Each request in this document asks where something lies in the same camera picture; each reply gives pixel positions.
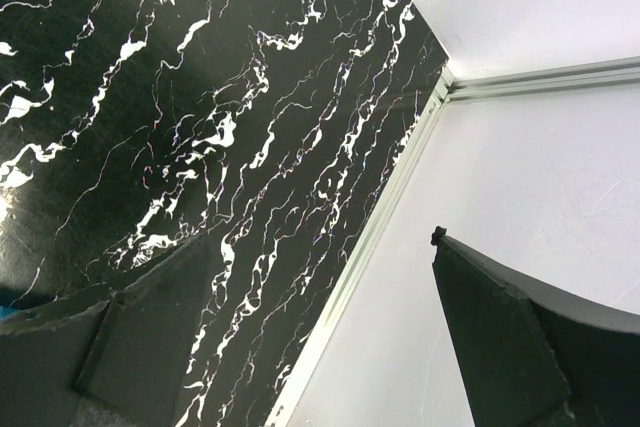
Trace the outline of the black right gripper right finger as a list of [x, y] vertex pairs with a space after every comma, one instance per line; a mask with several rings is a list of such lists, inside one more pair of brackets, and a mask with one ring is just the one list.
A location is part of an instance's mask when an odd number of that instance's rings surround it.
[[443, 227], [431, 243], [475, 425], [638, 425], [638, 315], [513, 270]]

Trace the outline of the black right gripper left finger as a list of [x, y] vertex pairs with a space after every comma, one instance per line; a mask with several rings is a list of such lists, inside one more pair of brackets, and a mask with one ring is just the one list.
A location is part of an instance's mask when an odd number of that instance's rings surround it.
[[195, 238], [3, 319], [2, 425], [171, 425], [214, 263]]

